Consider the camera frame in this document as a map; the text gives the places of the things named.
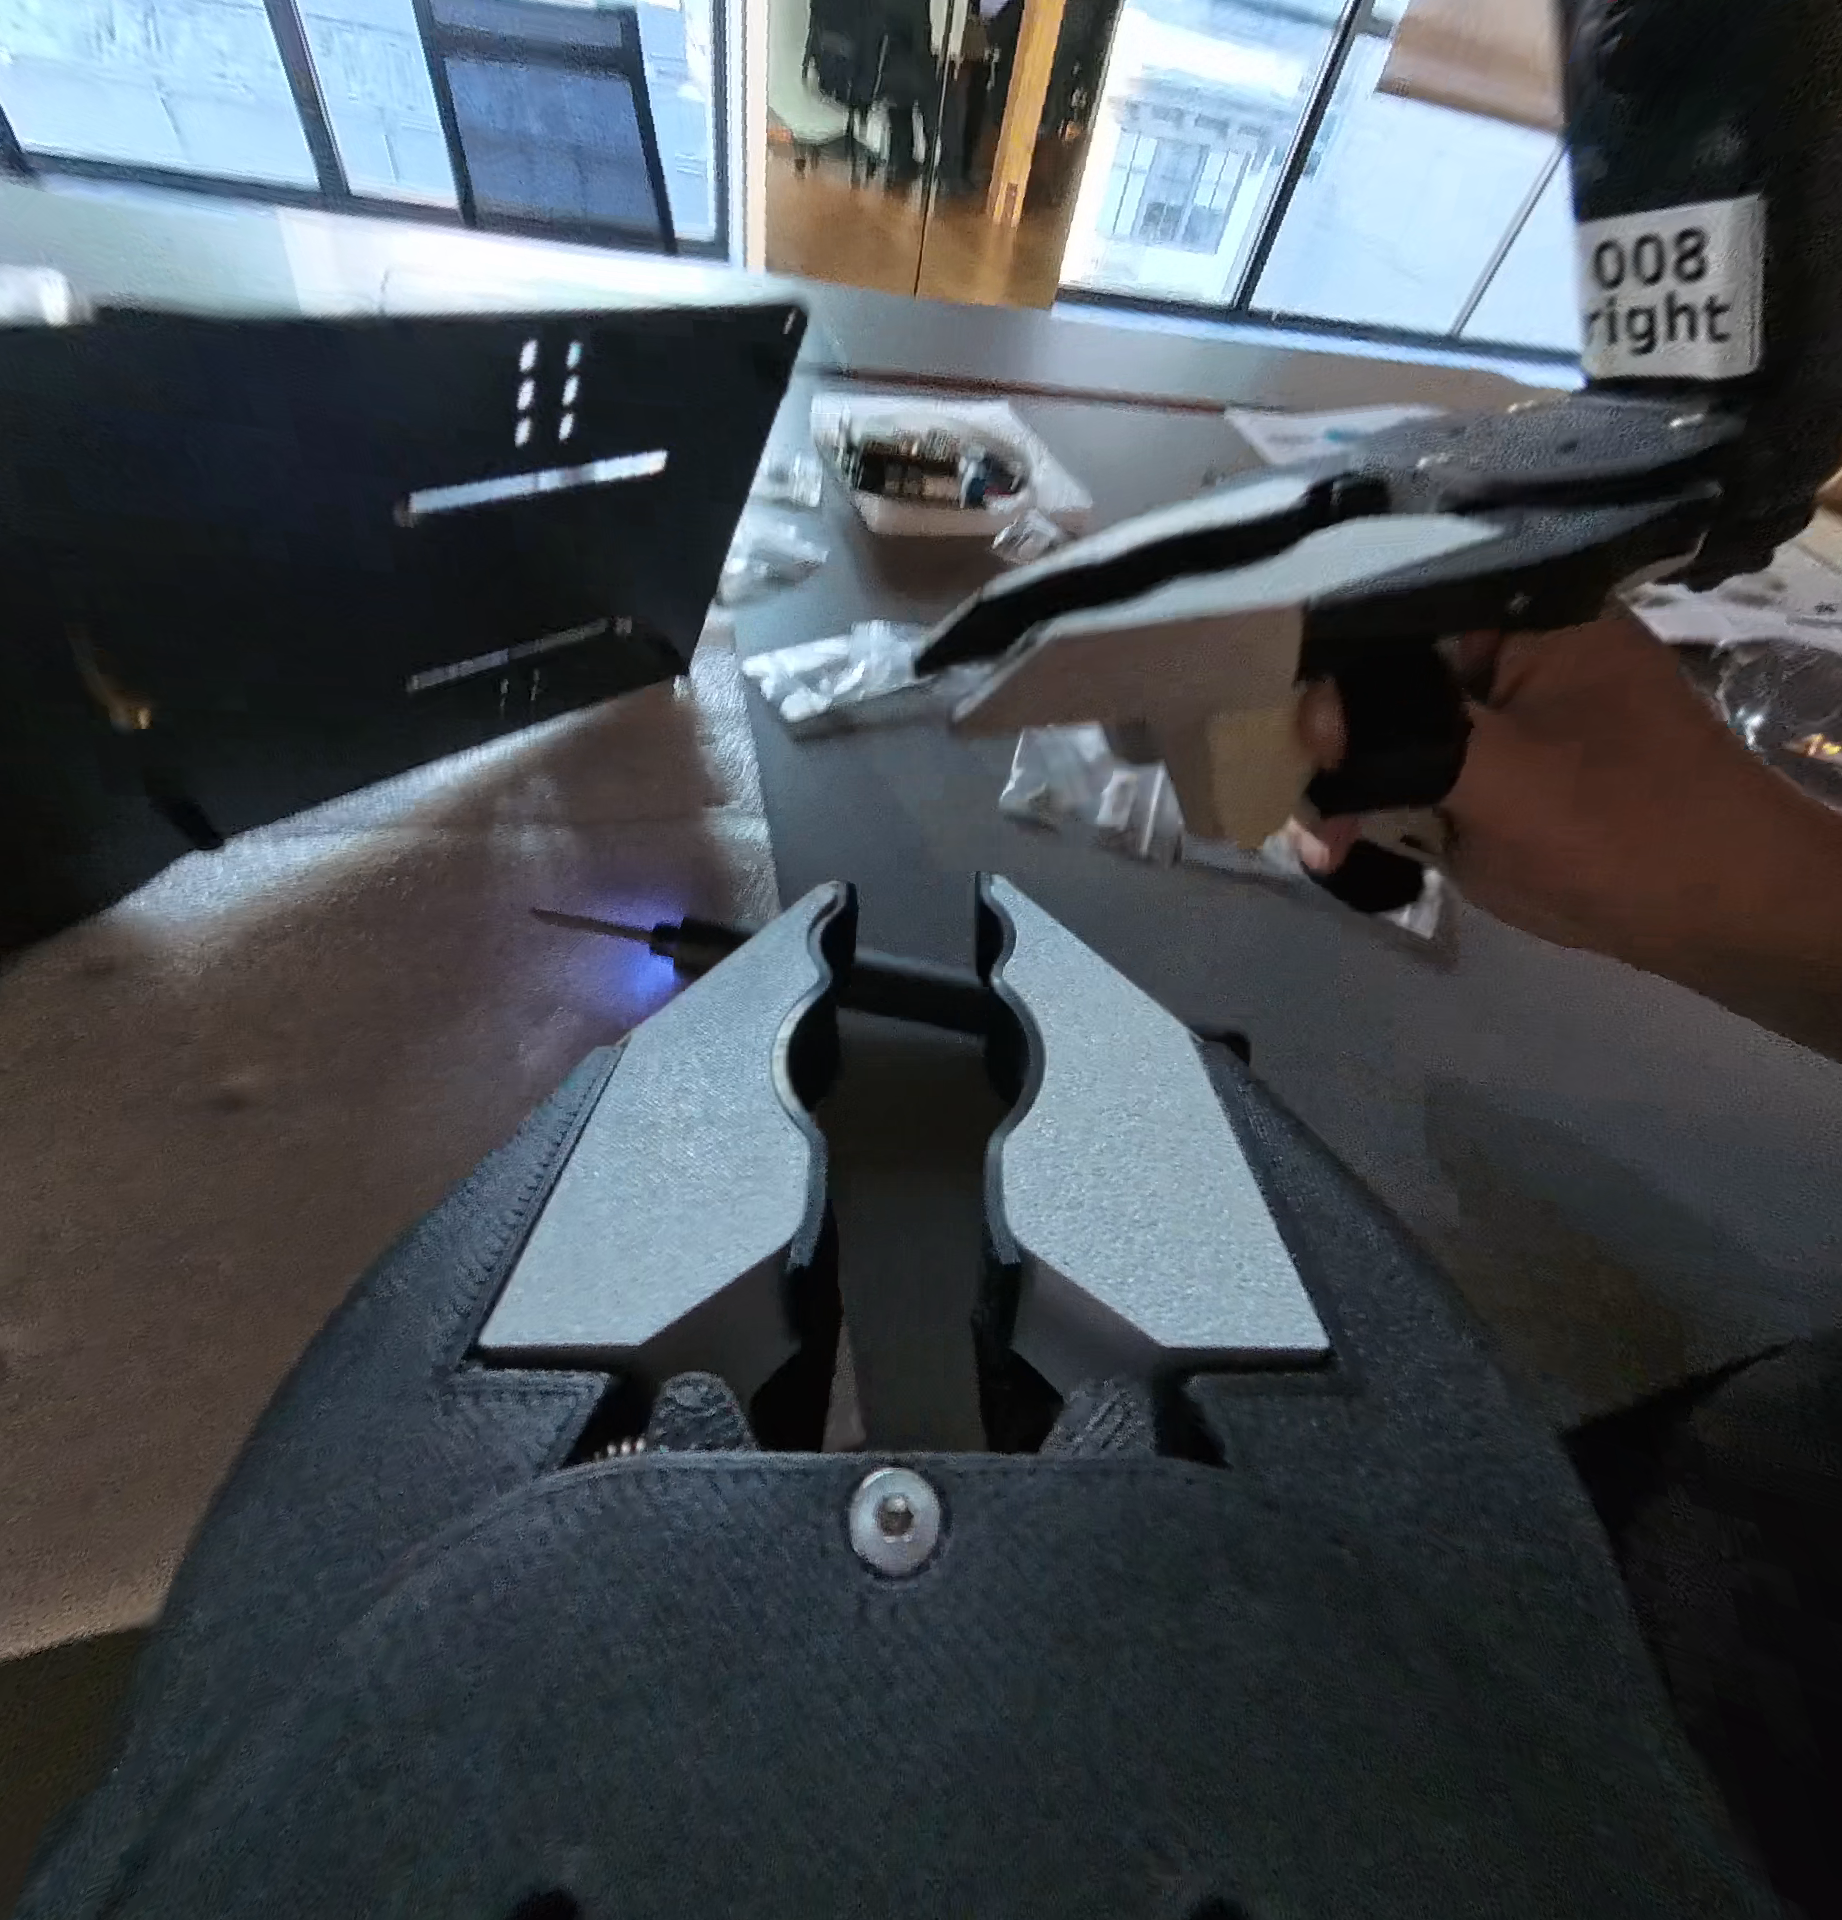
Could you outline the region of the person's right hand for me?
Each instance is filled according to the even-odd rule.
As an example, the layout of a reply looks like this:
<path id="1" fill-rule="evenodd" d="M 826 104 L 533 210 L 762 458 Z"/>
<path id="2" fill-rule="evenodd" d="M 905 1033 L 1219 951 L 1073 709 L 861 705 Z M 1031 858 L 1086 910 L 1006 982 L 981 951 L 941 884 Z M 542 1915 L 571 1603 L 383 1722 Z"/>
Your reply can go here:
<path id="1" fill-rule="evenodd" d="M 1674 849 L 1713 714 L 1629 609 L 1450 644 L 1464 770 L 1440 803 L 1458 890 L 1557 947 L 1653 968 L 1676 927 Z"/>

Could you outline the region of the person's dark clothing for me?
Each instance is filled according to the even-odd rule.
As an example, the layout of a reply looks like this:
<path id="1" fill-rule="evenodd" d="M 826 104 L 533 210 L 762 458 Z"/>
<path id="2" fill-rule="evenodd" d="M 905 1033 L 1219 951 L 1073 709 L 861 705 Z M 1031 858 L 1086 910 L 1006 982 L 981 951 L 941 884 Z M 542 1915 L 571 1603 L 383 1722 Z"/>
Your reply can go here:
<path id="1" fill-rule="evenodd" d="M 1842 1915 L 1842 1322 L 1567 1451 L 1737 1834 L 1788 1908 Z"/>

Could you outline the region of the black electric screwdriver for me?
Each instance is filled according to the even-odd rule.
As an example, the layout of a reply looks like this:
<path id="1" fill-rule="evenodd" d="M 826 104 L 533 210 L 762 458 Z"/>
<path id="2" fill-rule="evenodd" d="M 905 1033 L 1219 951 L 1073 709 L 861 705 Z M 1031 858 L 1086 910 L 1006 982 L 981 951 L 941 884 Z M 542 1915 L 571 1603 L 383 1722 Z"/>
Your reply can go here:
<path id="1" fill-rule="evenodd" d="M 645 947 L 669 963 L 678 978 L 695 982 L 717 968 L 759 930 L 685 915 L 652 925 L 622 924 L 596 915 L 532 907 L 530 915 L 563 930 L 587 933 Z M 988 992 L 974 972 L 939 967 L 920 958 L 858 947 L 849 982 L 837 1000 L 865 1015 L 902 1019 L 933 1030 L 988 1039 Z"/>

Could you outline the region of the black metal base plate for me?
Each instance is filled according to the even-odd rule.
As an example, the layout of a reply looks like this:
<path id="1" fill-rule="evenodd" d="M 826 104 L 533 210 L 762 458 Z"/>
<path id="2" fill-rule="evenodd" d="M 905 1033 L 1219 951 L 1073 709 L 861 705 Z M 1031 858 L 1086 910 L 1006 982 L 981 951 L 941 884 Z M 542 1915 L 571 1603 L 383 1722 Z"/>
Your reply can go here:
<path id="1" fill-rule="evenodd" d="M 802 300 L 0 323 L 0 964 L 687 673 Z"/>

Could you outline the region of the group of clear screw bags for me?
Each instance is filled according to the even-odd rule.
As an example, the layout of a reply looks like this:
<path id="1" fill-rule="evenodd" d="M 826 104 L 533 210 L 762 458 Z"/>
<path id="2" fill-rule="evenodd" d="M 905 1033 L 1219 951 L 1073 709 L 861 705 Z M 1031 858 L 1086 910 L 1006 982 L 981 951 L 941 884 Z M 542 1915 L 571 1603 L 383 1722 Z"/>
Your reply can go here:
<path id="1" fill-rule="evenodd" d="M 869 617 L 746 658 L 742 673 L 790 738 L 812 741 L 944 719 L 970 673 L 922 677 L 922 650 L 922 625 Z M 1101 725 L 1021 731 L 996 809 L 1021 829 L 1156 869 L 1317 892 L 1291 832 L 1256 846 L 1193 834 L 1169 771 L 1156 759 L 1124 755 Z"/>

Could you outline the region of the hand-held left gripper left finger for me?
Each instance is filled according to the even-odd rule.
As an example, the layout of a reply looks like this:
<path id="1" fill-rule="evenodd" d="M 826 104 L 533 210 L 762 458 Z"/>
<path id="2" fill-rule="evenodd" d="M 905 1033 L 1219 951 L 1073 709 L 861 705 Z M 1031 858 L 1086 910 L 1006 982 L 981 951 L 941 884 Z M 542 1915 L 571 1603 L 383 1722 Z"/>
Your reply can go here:
<path id="1" fill-rule="evenodd" d="M 479 1335 L 486 1362 L 828 1399 L 830 1151 L 859 894 L 826 881 L 618 1047 Z"/>

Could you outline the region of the printed instruction sheet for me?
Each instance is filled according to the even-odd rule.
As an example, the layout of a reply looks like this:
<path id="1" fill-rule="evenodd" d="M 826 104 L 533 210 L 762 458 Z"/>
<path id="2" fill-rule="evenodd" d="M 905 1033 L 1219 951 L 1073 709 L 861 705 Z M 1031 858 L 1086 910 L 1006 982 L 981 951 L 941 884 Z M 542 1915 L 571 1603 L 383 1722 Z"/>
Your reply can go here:
<path id="1" fill-rule="evenodd" d="M 1416 419 L 1437 419 L 1443 411 L 1422 403 L 1361 404 L 1332 411 L 1227 407 L 1223 419 L 1265 465 L 1293 467 Z"/>

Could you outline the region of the black framed window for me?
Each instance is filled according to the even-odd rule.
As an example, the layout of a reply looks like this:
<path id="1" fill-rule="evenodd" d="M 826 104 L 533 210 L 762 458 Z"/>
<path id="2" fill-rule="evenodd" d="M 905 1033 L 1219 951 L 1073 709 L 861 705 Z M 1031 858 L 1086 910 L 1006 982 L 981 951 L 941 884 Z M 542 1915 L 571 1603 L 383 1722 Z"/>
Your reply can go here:
<path id="1" fill-rule="evenodd" d="M 1065 295 L 1578 345 L 1551 5 L 1119 5 Z"/>
<path id="2" fill-rule="evenodd" d="M 0 2 L 0 171 L 728 259 L 727 5 Z"/>

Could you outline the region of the large clear plastic bag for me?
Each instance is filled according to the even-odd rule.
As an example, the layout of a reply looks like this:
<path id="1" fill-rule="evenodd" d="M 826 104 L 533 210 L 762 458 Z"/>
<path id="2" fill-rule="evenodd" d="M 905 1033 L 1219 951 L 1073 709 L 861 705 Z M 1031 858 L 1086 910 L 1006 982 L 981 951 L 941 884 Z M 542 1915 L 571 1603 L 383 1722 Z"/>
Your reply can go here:
<path id="1" fill-rule="evenodd" d="M 1643 585 L 1629 605 L 1755 759 L 1842 809 L 1838 566 L 1791 543 L 1760 573 L 1705 591 Z"/>

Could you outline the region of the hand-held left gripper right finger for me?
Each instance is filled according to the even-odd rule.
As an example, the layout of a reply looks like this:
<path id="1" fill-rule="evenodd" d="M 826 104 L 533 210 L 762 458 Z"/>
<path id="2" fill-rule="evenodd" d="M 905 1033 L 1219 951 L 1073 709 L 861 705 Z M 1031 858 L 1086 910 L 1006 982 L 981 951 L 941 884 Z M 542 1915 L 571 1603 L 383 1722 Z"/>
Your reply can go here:
<path id="1" fill-rule="evenodd" d="M 1055 1394 L 1313 1374 L 1335 1346 L 1205 1044 L 1011 879 L 977 876 L 981 1356 Z"/>

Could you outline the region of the dark grey desk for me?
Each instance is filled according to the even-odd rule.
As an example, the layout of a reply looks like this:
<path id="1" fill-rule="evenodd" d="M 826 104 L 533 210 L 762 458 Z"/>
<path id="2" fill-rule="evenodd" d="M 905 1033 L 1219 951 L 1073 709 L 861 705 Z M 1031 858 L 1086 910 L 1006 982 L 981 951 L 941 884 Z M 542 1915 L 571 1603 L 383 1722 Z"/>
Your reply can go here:
<path id="1" fill-rule="evenodd" d="M 811 311 L 773 447 L 818 388 L 1004 396 L 1101 520 L 1244 465 L 1231 404 L 1489 411 L 1503 367 L 1327 353 L 736 276 Z M 799 741 L 761 708 L 786 897 L 859 887 L 869 947 L 967 967 L 973 875 L 1013 876 L 1156 1000 L 1242 1030 L 1269 1087 L 1403 1220 L 1561 1428 L 1842 1318 L 1842 1067 L 1696 996 L 1545 947 L 1468 903 L 1441 947 L 1310 883 L 1179 872 L 1004 821 L 1006 741 L 941 725 Z"/>

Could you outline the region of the white foam sheet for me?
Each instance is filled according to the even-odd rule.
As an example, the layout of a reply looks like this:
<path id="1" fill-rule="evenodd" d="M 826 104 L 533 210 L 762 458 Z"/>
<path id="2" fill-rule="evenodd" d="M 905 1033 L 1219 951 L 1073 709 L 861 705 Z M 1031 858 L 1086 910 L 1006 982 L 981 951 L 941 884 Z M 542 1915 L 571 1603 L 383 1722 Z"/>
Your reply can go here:
<path id="1" fill-rule="evenodd" d="M 693 673 L 186 854 L 0 972 L 0 1660 L 148 1622 L 358 1272 L 673 972 L 541 909 L 775 912 Z"/>

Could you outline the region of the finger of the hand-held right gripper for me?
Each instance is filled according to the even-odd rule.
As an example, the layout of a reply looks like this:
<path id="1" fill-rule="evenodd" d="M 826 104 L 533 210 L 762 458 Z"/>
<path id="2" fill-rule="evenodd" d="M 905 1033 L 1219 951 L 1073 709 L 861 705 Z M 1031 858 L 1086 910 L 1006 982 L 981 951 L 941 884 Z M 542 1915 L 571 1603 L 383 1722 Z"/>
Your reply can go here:
<path id="1" fill-rule="evenodd" d="M 1269 477 L 1149 510 L 993 580 L 923 639 L 920 677 L 993 663 L 1036 625 L 1115 609 L 1150 590 L 1262 563 L 1335 525 L 1398 525 L 1391 474 L 1282 467 Z"/>
<path id="2" fill-rule="evenodd" d="M 1296 700 L 1304 621 L 1340 590 L 1465 555 L 1501 529 L 1450 515 L 1363 519 L 1256 563 L 1133 600 L 1055 615 L 1011 644 L 951 709 L 967 735 L 1065 725 L 1153 725 Z"/>

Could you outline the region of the bag with electronics parts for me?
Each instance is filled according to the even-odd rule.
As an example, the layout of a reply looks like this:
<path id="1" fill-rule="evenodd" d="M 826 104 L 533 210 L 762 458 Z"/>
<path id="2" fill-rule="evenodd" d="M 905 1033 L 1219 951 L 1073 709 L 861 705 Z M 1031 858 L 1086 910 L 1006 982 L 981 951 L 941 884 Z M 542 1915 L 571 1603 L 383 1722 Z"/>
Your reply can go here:
<path id="1" fill-rule="evenodd" d="M 826 388 L 811 400 L 811 433 L 863 528 L 876 535 L 996 543 L 1006 528 L 1031 520 L 1043 520 L 1066 535 L 1084 531 L 1095 515 L 1098 501 L 1088 487 L 1000 399 Z M 875 491 L 850 472 L 859 467 L 859 444 L 930 437 L 944 437 L 957 449 L 996 454 L 1021 476 L 1019 487 L 981 503 L 960 503 L 941 491 Z"/>

